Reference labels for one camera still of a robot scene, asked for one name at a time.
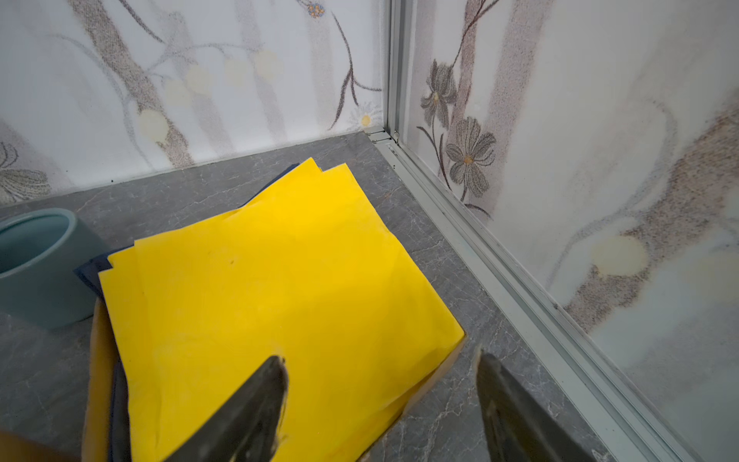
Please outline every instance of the gray marble countertop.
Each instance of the gray marble countertop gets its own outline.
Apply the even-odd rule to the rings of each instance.
[[[589,453],[606,449],[495,302],[364,133],[224,160],[0,208],[0,220],[40,208],[75,211],[113,248],[242,205],[291,163],[346,163],[468,341],[453,368],[370,451],[373,461],[487,461],[474,388],[481,346],[498,358]],[[0,315],[0,427],[79,454],[87,398],[88,319],[45,331]]]

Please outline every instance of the stack of yellow paper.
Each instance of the stack of yellow paper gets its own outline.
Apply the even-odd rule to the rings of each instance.
[[[310,159],[109,260],[134,462],[165,459],[271,355],[289,376],[274,460],[354,461],[464,337],[346,165]]]

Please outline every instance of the gray flower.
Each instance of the gray flower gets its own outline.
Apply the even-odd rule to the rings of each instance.
[[[18,159],[18,151],[9,143],[0,143],[0,204],[45,196],[51,192],[42,171],[9,169]]]
[[[439,119],[441,126],[449,128],[449,108],[447,104],[454,104],[457,100],[457,85],[454,83],[452,68],[446,64],[431,65],[431,74],[426,79],[431,94],[420,99],[420,106],[424,109],[423,118],[431,126],[434,116]]]
[[[490,188],[481,166],[489,166],[495,160],[490,147],[495,143],[492,133],[480,136],[480,123],[467,117],[457,122],[457,144],[446,145],[446,155],[454,161],[449,176],[456,184],[469,188],[475,197],[482,197]]]

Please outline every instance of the teal cup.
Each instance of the teal cup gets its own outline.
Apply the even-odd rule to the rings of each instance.
[[[95,294],[73,271],[108,250],[63,208],[0,222],[0,310],[47,329],[91,316]]]

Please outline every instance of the floral wall panel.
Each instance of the floral wall panel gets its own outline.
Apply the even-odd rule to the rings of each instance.
[[[384,0],[0,9],[0,203],[382,124]]]
[[[739,4],[414,2],[402,137],[707,461],[739,449]]]

